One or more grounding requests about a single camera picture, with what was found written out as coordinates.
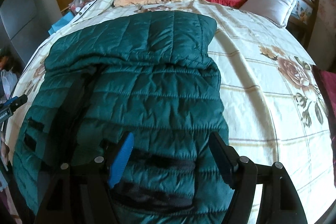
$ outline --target gray refrigerator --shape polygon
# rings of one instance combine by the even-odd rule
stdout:
[[[0,16],[8,37],[24,64],[49,36],[34,0],[4,0]]]

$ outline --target green quilted jacket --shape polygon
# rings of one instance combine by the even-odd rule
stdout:
[[[124,131],[134,150],[111,191],[120,223],[220,223],[233,191],[207,146],[218,131],[228,143],[221,76],[207,47],[210,17],[147,12],[102,22],[60,38],[45,60],[45,80],[20,129],[13,171],[37,213],[68,135],[53,120],[70,87],[97,65],[99,74],[75,138],[72,165],[104,154]]]

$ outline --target bedspread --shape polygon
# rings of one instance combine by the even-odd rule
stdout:
[[[220,95],[229,127],[229,144],[253,162],[280,161],[300,196],[308,223],[336,198],[326,108],[311,73],[313,60],[285,29],[266,18],[204,0],[155,5],[108,7],[103,13],[58,31],[59,36],[103,21],[156,10],[182,10],[210,16],[217,31],[208,54],[221,72]],[[9,120],[6,143],[10,159],[27,108],[44,77],[50,39],[19,80],[14,95],[26,93],[28,103]],[[250,223],[255,223],[261,185],[257,186]]]

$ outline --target metal screw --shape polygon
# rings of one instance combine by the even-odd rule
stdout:
[[[68,169],[68,167],[69,167],[69,165],[68,165],[67,163],[63,163],[63,164],[61,165],[61,169],[62,169],[62,170]]]
[[[248,162],[249,162],[249,158],[248,158],[248,157],[245,157],[245,156],[241,156],[241,157],[239,158],[239,160],[240,160],[241,162],[243,162],[243,163],[248,163]]]
[[[104,161],[104,157],[102,157],[102,156],[98,156],[97,158],[95,158],[95,160],[94,160],[96,163],[101,163],[101,162],[103,162]]]
[[[281,169],[283,167],[282,163],[278,162],[278,161],[274,165],[275,165],[276,168],[279,168],[279,169]]]

